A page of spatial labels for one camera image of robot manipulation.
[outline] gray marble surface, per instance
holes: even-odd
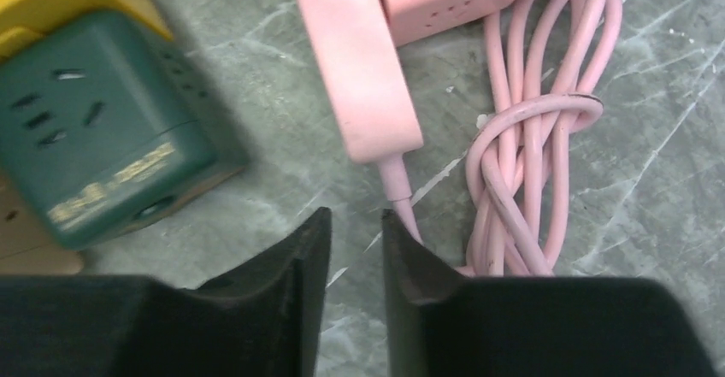
[[[254,256],[315,208],[334,213],[318,374],[386,375],[381,210],[372,168],[346,160],[294,0],[157,0],[188,56],[249,136],[246,174],[177,215],[86,253],[91,273],[196,286]],[[565,26],[559,28],[565,38]],[[605,115],[572,139],[571,218],[560,274],[645,276],[686,304],[725,368],[725,0],[626,0],[597,93]],[[553,67],[564,49],[551,43]],[[461,156],[492,112],[475,23],[400,57],[427,144],[408,157],[430,247],[460,262],[473,205]]]

